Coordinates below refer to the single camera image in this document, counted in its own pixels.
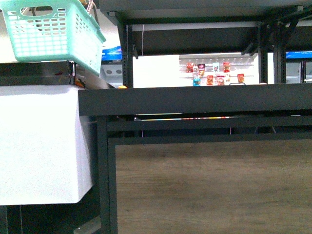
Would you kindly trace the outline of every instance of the black metal post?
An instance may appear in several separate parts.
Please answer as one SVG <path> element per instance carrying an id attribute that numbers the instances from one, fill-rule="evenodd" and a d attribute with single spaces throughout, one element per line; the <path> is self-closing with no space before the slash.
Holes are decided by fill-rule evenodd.
<path id="1" fill-rule="evenodd" d="M 300 80 L 301 83 L 306 83 L 305 79 L 307 78 L 307 73 L 306 73 L 306 61 L 301 61 L 300 62 Z"/>
<path id="2" fill-rule="evenodd" d="M 259 83 L 268 83 L 268 48 L 266 40 L 266 25 L 258 26 L 258 55 L 259 55 Z"/>
<path id="3" fill-rule="evenodd" d="M 122 82 L 133 88 L 133 32 L 132 27 L 118 24 L 118 33 L 122 50 Z"/>
<path id="4" fill-rule="evenodd" d="M 286 43 L 284 41 L 286 26 L 277 24 L 274 32 L 274 83 L 286 84 Z"/>
<path id="5" fill-rule="evenodd" d="M 23 234 L 21 206 L 0 206 L 0 233 Z"/>
<path id="6" fill-rule="evenodd" d="M 101 233 L 117 234 L 117 197 L 115 161 L 109 160 L 107 117 L 97 117 L 98 182 L 101 206 Z"/>

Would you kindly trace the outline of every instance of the white styrofoam box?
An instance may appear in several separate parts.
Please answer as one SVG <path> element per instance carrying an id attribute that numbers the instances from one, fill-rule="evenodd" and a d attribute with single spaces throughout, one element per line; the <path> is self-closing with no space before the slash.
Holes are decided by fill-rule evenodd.
<path id="1" fill-rule="evenodd" d="M 78 89 L 0 87 L 0 205 L 76 203 L 91 189 L 94 123 Z"/>

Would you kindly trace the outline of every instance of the plastic basket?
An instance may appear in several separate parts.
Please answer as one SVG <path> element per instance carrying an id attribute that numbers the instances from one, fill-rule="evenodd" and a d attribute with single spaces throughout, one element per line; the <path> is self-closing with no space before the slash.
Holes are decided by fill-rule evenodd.
<path id="1" fill-rule="evenodd" d="M 45 16 L 25 16 L 25 7 L 50 6 Z M 17 61 L 72 60 L 99 75 L 105 37 L 79 0 L 0 0 Z"/>

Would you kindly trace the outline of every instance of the snack bag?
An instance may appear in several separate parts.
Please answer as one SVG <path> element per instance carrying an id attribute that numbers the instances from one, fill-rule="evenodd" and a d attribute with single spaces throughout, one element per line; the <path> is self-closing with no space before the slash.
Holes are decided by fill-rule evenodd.
<path id="1" fill-rule="evenodd" d="M 214 84 L 214 76 L 207 76 L 207 85 Z"/>
<path id="2" fill-rule="evenodd" d="M 196 64 L 195 64 L 194 67 L 193 67 L 193 71 L 194 71 L 194 72 L 198 72 L 198 67 L 197 67 Z"/>
<path id="3" fill-rule="evenodd" d="M 200 86 L 200 77 L 198 75 L 193 78 L 193 86 Z"/>
<path id="4" fill-rule="evenodd" d="M 245 77 L 244 74 L 237 74 L 238 83 L 244 83 Z"/>
<path id="5" fill-rule="evenodd" d="M 216 80 L 218 85 L 224 85 L 224 76 L 217 76 Z"/>
<path id="6" fill-rule="evenodd" d="M 229 62 L 223 63 L 223 72 L 230 72 L 231 70 L 231 64 Z"/>
<path id="7" fill-rule="evenodd" d="M 193 67 L 194 67 L 194 63 L 193 62 L 188 62 L 186 64 L 186 72 L 187 73 L 193 72 Z"/>
<path id="8" fill-rule="evenodd" d="M 199 64 L 198 65 L 198 74 L 203 77 L 205 75 L 205 64 Z"/>
<path id="9" fill-rule="evenodd" d="M 213 71 L 214 72 L 219 72 L 220 71 L 219 67 L 220 67 L 220 64 L 218 62 L 213 63 Z"/>

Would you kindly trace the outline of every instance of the wood grain panel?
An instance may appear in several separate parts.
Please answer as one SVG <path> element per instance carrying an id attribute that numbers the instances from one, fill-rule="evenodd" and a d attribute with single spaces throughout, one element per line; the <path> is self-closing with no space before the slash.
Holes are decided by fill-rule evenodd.
<path id="1" fill-rule="evenodd" d="M 117 146 L 120 234 L 311 234 L 312 141 Z"/>

